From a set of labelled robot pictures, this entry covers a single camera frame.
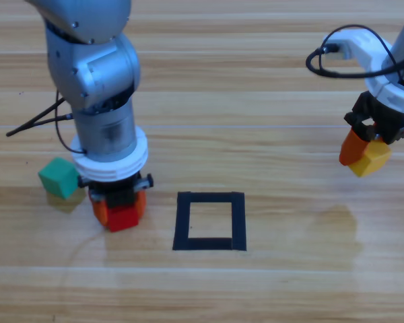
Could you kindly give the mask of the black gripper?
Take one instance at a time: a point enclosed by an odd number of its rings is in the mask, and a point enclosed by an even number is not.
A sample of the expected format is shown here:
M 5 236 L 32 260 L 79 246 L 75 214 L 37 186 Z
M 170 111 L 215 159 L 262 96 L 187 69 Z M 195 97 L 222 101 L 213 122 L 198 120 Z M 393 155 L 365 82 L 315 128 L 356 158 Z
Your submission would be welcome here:
M 343 166 L 358 162 L 372 140 L 380 139 L 390 145 L 404 138 L 404 113 L 380 103 L 369 91 L 360 94 L 344 120 L 351 129 L 339 154 Z
M 140 172 L 115 182 L 97 182 L 79 175 L 77 185 L 80 188 L 88 187 L 94 215 L 100 224 L 108 229 L 108 207 L 135 203 L 138 220 L 141 220 L 146 208 L 144 190 L 154 186 L 154 179 L 151 174 L 143 177 Z

